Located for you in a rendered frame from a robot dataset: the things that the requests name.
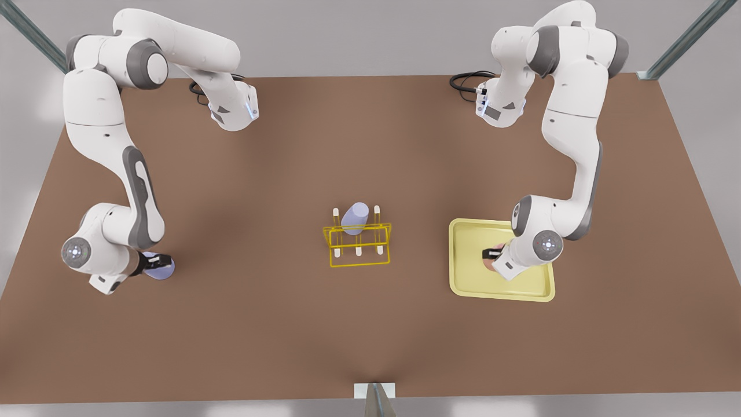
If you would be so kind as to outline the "lavender cup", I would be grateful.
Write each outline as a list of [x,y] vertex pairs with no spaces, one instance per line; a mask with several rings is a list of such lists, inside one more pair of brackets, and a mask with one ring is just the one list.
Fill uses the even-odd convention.
[[344,233],[352,236],[359,235],[365,229],[369,217],[369,208],[363,202],[354,203],[345,212],[341,219]]
[[142,253],[146,258],[143,273],[156,280],[165,280],[169,278],[175,269],[175,263],[172,256],[161,253]]

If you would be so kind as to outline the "pale yellow tray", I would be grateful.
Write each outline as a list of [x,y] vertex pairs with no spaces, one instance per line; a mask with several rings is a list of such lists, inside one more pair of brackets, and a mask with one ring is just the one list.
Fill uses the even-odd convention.
[[505,243],[514,234],[509,221],[458,218],[450,222],[449,283],[462,297],[549,302],[556,294],[553,267],[535,266],[505,280],[485,267],[482,252]]

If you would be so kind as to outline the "silver frame post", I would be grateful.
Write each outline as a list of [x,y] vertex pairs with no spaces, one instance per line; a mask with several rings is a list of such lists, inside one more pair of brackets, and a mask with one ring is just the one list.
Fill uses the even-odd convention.
[[56,44],[12,0],[0,0],[0,15],[20,32],[63,74],[67,73],[66,56]]
[[355,383],[354,398],[364,399],[364,417],[397,417],[391,399],[396,398],[396,383]]
[[637,71],[639,80],[658,80],[704,35],[738,0],[713,0],[711,5],[651,64],[646,71]]

